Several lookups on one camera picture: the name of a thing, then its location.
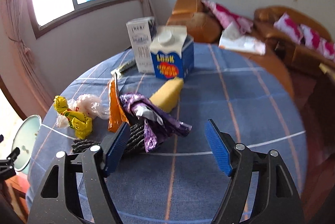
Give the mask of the yellow wrapper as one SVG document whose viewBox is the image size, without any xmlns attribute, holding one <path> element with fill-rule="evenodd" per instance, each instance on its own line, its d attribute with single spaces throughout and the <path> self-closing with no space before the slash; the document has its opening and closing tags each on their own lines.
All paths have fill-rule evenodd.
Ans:
<svg viewBox="0 0 335 224">
<path fill-rule="evenodd" d="M 62 96 L 56 96 L 53 103 L 57 112 L 56 126 L 58 128 L 70 127 L 78 139 L 85 139 L 93 130 L 93 120 L 82 112 L 71 110 L 68 101 Z"/>
</svg>

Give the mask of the purple foil wrapper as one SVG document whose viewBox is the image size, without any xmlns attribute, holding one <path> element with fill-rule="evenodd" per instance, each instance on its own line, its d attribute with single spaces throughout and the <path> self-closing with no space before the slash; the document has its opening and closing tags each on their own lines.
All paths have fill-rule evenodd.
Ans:
<svg viewBox="0 0 335 224">
<path fill-rule="evenodd" d="M 120 95 L 120 103 L 128 118 L 130 118 L 131 126 L 139 122 L 144 123 L 146 153 L 157 149 L 161 143 L 172 135 L 185 137 L 192 129 L 191 125 L 185 124 L 164 112 L 140 93 Z"/>
</svg>

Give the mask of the black net roll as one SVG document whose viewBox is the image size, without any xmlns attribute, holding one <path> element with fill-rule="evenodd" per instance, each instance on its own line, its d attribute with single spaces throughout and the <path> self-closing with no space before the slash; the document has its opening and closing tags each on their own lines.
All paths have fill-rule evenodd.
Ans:
<svg viewBox="0 0 335 224">
<path fill-rule="evenodd" d="M 92 145 L 99 145 L 99 141 L 75 139 L 72 143 L 74 153 L 82 153 Z M 124 150 L 124 156 L 130 157 L 145 152 L 144 123 L 139 122 L 130 127 L 130 137 Z"/>
</svg>

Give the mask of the yellow sponge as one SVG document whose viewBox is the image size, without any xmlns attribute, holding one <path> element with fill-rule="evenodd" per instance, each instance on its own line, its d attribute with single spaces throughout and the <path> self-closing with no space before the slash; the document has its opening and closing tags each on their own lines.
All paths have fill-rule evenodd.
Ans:
<svg viewBox="0 0 335 224">
<path fill-rule="evenodd" d="M 183 89 L 184 80 L 181 78 L 166 81 L 149 100 L 166 113 L 170 113 L 178 104 L 180 92 Z"/>
</svg>

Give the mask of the orange snack sachet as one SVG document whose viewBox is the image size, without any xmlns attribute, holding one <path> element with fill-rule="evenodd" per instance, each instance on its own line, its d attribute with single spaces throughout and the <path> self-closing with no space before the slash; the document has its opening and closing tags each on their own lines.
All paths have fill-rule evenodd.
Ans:
<svg viewBox="0 0 335 224">
<path fill-rule="evenodd" d="M 108 131 L 116 133 L 123 122 L 129 123 L 127 116 L 120 103 L 119 90 L 117 87 L 117 74 L 112 73 L 112 79 L 109 84 L 110 114 L 108 120 Z"/>
</svg>

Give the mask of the clear plastic bag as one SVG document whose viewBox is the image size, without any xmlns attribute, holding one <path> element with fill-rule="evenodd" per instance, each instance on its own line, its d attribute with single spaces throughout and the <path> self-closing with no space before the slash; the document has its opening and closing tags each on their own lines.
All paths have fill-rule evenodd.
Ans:
<svg viewBox="0 0 335 224">
<path fill-rule="evenodd" d="M 77 100 L 56 96 L 53 103 L 57 112 L 56 126 L 58 128 L 67 128 L 70 126 L 69 120 L 65 117 L 65 111 L 80 112 L 86 116 L 95 119 L 99 117 L 108 120 L 109 108 L 102 104 L 100 97 L 92 94 L 79 95 Z"/>
</svg>

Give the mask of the blue plaid tablecloth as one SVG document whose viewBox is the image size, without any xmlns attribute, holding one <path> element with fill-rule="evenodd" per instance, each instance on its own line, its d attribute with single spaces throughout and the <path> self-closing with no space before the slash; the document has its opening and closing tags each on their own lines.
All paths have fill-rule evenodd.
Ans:
<svg viewBox="0 0 335 224">
<path fill-rule="evenodd" d="M 58 94 L 77 99 L 100 96 L 109 103 L 111 71 L 133 58 L 132 50 L 92 67 Z M 282 85 L 261 66 L 237 53 L 194 44 L 195 65 L 171 115 L 192 126 L 187 137 L 175 135 L 152 154 L 121 161 L 105 182 L 124 223 L 210 223 L 229 178 L 218 169 L 205 136 L 213 119 L 253 151 L 276 149 L 301 194 L 307 171 L 305 129 L 299 112 Z M 55 126 L 51 106 L 32 152 L 26 201 L 33 197 L 58 151 L 72 152 L 74 132 Z"/>
</svg>

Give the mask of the left pink curtain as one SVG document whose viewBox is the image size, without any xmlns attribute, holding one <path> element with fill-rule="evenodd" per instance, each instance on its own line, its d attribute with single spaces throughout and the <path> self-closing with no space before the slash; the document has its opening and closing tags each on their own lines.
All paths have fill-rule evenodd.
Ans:
<svg viewBox="0 0 335 224">
<path fill-rule="evenodd" d="M 22 35 L 23 0 L 1 0 L 1 14 L 5 33 L 14 47 L 14 56 L 19 71 L 33 98 L 44 112 L 49 110 L 52 97 L 33 59 L 31 49 Z"/>
</svg>

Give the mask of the brown leather sofa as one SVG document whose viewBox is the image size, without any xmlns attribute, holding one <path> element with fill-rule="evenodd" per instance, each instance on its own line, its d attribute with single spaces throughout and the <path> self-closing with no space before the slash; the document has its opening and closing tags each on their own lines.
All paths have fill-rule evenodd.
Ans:
<svg viewBox="0 0 335 224">
<path fill-rule="evenodd" d="M 309 16 L 284 6 L 254 11 L 254 27 L 287 67 L 319 76 L 322 63 L 334 69 L 334 40 Z"/>
</svg>

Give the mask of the white tissue paper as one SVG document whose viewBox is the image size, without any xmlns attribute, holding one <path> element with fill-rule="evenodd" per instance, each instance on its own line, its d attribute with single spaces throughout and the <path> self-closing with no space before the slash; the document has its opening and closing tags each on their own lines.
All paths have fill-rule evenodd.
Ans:
<svg viewBox="0 0 335 224">
<path fill-rule="evenodd" d="M 252 36 L 241 35 L 235 23 L 230 23 L 223 30 L 219 40 L 219 48 L 259 56 L 264 56 L 266 53 L 266 46 L 262 41 Z"/>
</svg>

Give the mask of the wooden coffee table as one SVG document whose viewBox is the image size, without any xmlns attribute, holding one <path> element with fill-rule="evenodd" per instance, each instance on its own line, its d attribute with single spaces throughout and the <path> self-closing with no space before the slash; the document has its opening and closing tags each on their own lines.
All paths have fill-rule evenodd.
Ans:
<svg viewBox="0 0 335 224">
<path fill-rule="evenodd" d="M 324 74 L 328 74 L 329 76 L 331 76 L 333 79 L 335 79 L 335 72 L 332 68 L 330 68 L 329 66 L 321 63 L 319 64 L 319 68 L 321 69 L 321 71 L 324 73 Z"/>
</svg>

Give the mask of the blue Look milk carton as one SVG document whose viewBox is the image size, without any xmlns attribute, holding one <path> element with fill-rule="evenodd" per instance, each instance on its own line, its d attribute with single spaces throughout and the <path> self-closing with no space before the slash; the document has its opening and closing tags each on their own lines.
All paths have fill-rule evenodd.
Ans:
<svg viewBox="0 0 335 224">
<path fill-rule="evenodd" d="M 194 68 L 194 39 L 183 25 L 159 26 L 149 48 L 159 79 L 185 79 Z"/>
</svg>

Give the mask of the pink white sofa pillow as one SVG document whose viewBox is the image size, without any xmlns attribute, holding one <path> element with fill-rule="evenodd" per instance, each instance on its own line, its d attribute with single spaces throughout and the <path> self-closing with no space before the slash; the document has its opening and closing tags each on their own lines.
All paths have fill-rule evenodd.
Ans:
<svg viewBox="0 0 335 224">
<path fill-rule="evenodd" d="M 294 43 L 300 45 L 304 36 L 301 27 L 284 13 L 279 20 L 274 23 L 274 27 L 286 34 Z"/>
</svg>

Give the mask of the green snack packet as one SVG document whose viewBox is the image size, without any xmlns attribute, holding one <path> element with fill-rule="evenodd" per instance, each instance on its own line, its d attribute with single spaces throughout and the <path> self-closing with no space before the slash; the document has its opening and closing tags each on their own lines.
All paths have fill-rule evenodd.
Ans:
<svg viewBox="0 0 335 224">
<path fill-rule="evenodd" d="M 121 64 L 119 67 L 117 67 L 116 69 L 111 71 L 111 75 L 122 75 L 123 73 L 125 73 L 127 70 L 133 68 L 136 66 L 136 60 L 132 59 L 130 61 L 127 61 L 123 64 Z"/>
</svg>

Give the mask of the white milk carton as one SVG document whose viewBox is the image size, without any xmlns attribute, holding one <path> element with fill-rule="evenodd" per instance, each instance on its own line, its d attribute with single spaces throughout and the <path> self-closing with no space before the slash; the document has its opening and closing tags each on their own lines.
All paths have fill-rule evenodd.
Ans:
<svg viewBox="0 0 335 224">
<path fill-rule="evenodd" d="M 156 36 L 156 21 L 153 16 L 133 19 L 126 23 L 129 40 L 139 73 L 154 74 L 150 45 Z"/>
</svg>

